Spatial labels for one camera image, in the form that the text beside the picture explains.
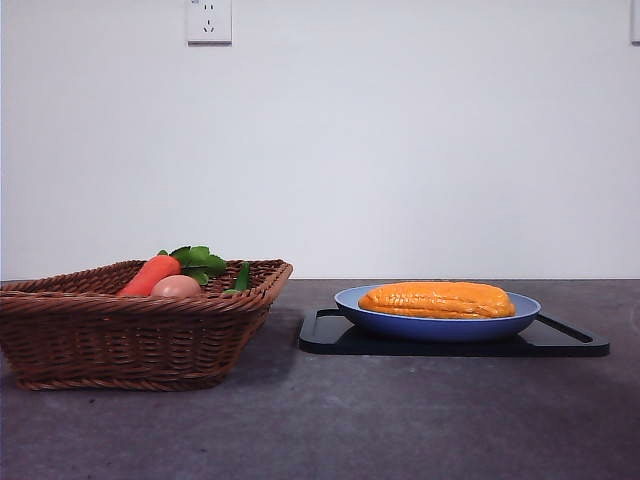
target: wicker basket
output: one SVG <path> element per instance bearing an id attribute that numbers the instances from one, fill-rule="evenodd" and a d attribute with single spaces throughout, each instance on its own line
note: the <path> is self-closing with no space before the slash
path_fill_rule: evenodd
<path id="1" fill-rule="evenodd" d="M 199 297 L 117 297 L 143 262 L 2 286 L 0 347 L 20 387 L 193 390 L 220 383 L 264 323 L 293 270 L 252 261 L 251 289 L 231 288 L 241 262 Z"/>

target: blue bowl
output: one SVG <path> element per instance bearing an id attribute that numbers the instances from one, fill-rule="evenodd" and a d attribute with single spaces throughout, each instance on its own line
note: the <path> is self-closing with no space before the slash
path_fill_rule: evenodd
<path id="1" fill-rule="evenodd" d="M 540 304 L 524 295 L 507 292 L 516 307 L 512 317 L 500 318 L 425 318 L 392 315 L 363 310 L 358 300 L 380 285 L 349 288 L 336 294 L 340 312 L 352 323 L 377 334 L 431 342 L 486 342 L 518 334 L 527 328 L 540 311 Z"/>

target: egg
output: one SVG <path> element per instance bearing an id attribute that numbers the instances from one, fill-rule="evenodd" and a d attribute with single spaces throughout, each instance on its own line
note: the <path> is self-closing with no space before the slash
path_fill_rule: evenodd
<path id="1" fill-rule="evenodd" d="M 202 289 L 198 282 L 186 275 L 170 275 L 155 284 L 151 295 L 160 297 L 193 297 L 200 295 Z"/>

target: gray countertop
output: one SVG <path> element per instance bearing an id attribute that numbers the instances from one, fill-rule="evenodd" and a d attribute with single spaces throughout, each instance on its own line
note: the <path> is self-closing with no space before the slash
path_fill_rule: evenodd
<path id="1" fill-rule="evenodd" d="M 606 357 L 297 348 L 305 312 L 367 283 L 289 281 L 209 390 L 24 391 L 3 362 L 0 478 L 640 479 L 640 280 L 491 282 L 603 335 Z"/>

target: carrot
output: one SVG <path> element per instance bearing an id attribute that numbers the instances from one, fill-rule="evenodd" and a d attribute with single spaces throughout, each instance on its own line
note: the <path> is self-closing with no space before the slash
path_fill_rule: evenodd
<path id="1" fill-rule="evenodd" d="M 169 255 L 156 255 L 147 260 L 117 295 L 149 295 L 156 283 L 169 275 L 179 275 L 181 265 Z"/>

